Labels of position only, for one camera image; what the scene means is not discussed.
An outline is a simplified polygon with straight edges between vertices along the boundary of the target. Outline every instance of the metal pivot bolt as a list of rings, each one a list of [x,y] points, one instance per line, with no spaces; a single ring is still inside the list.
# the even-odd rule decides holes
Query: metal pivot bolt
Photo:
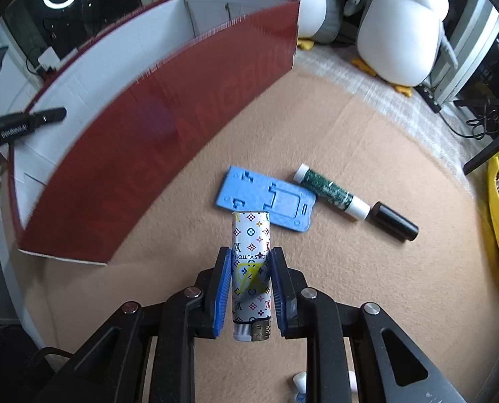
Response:
[[[197,298],[201,295],[201,290],[196,286],[189,286],[184,289],[184,295],[188,298]]]
[[[125,314],[133,314],[135,311],[137,311],[137,309],[139,309],[139,304],[137,304],[135,301],[127,301],[120,308]]]
[[[305,298],[313,299],[317,297],[317,290],[315,288],[303,288],[301,295]]]
[[[371,315],[378,315],[380,313],[380,306],[376,303],[365,303],[363,305],[363,309],[365,309],[365,312]]]

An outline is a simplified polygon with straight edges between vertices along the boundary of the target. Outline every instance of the penguin plush toy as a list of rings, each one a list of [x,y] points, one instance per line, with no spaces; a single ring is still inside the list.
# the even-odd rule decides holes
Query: penguin plush toy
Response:
[[[438,50],[458,62],[444,32],[449,0],[366,0],[353,64],[380,76],[404,95],[429,75]]]

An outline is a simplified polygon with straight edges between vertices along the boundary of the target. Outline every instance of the power cord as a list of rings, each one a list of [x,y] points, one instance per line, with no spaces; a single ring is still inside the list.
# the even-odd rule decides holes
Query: power cord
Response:
[[[494,109],[490,112],[487,112],[487,108],[490,105],[490,100],[487,99],[485,105],[484,105],[484,113],[481,118],[474,118],[471,120],[467,120],[466,124],[468,126],[471,126],[471,135],[463,135],[462,133],[459,133],[456,131],[451,125],[447,122],[445,119],[444,115],[442,112],[438,112],[438,114],[441,116],[442,120],[446,124],[446,126],[451,130],[455,135],[460,136],[461,138],[466,138],[466,139],[475,139],[477,141],[480,141],[483,139],[486,135],[493,135],[495,133],[498,133],[498,130],[491,130],[488,131],[487,128],[489,125],[497,125],[499,123],[499,111],[497,109]],[[482,127],[483,131],[480,133],[475,133],[475,129],[477,127]]]

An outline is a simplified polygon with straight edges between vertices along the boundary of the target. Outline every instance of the glue stick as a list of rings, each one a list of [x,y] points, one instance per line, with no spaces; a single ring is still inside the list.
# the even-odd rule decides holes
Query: glue stick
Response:
[[[300,165],[294,175],[294,181],[315,192],[316,195],[326,199],[356,220],[363,221],[369,215],[371,207],[367,203],[314,172],[306,164]]]
[[[233,212],[233,322],[237,341],[263,341],[270,336],[270,215],[264,211]]]

